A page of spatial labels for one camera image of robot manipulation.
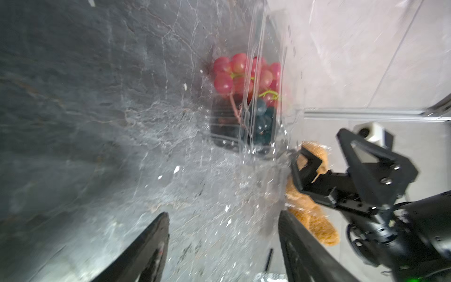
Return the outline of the clear plastic clamshell container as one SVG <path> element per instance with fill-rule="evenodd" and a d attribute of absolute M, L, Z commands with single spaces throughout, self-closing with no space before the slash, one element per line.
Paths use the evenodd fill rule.
<path fill-rule="evenodd" d="M 287 11 L 255 1 L 248 24 L 213 47 L 207 131 L 214 145 L 268 161 L 287 157 L 295 58 Z"/>

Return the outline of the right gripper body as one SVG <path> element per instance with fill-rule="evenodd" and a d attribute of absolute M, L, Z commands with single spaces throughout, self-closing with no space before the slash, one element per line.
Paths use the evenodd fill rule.
<path fill-rule="evenodd" d="M 389 269 L 395 282 L 451 279 L 451 193 L 395 204 L 372 219 L 345 214 L 346 237 L 355 254 Z"/>

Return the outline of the red grape bunch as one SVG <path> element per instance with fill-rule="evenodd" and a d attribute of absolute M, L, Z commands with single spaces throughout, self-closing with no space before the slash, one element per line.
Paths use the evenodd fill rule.
<path fill-rule="evenodd" d="M 213 62 L 213 85 L 216 92 L 223 98 L 237 98 L 247 103 L 263 99 L 270 106 L 276 107 L 281 97 L 280 82 L 282 65 L 279 62 L 268 64 L 267 61 L 255 56 L 249 59 L 247 54 L 238 53 L 231 58 L 221 56 Z"/>

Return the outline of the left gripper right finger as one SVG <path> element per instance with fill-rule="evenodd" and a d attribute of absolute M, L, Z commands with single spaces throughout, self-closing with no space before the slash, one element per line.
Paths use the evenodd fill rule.
<path fill-rule="evenodd" d="M 289 282 L 356 282 L 316 238 L 287 210 L 278 219 L 278 234 Z"/>

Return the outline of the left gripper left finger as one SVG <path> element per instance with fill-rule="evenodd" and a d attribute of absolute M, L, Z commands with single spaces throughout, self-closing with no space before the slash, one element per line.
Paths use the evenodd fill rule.
<path fill-rule="evenodd" d="M 163 212 L 94 282 L 159 282 L 169 246 L 169 214 Z"/>

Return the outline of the dark purple grape bunch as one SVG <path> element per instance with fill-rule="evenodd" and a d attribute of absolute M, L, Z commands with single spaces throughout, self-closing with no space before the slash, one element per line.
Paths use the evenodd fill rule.
<path fill-rule="evenodd" d="M 276 107 L 263 99 L 251 101 L 247 109 L 237 98 L 220 101 L 211 111 L 210 136 L 217 146 L 236 152 L 242 142 L 268 146 L 274 140 L 276 113 Z"/>

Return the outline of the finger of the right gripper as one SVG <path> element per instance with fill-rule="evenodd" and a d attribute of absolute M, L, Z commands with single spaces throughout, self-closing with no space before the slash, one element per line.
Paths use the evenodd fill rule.
<path fill-rule="evenodd" d="M 388 208 L 416 181 L 419 172 L 409 158 L 370 143 L 348 129 L 340 129 L 337 139 L 363 202 Z"/>
<path fill-rule="evenodd" d="M 302 194 L 308 195 L 316 204 L 338 210 L 342 213 L 356 215 L 377 215 L 388 210 L 383 204 L 364 201 L 359 186 L 352 175 L 334 173 L 331 170 L 319 174 L 318 169 L 323 161 L 302 147 L 295 153 L 291 162 L 291 176 L 295 188 Z"/>

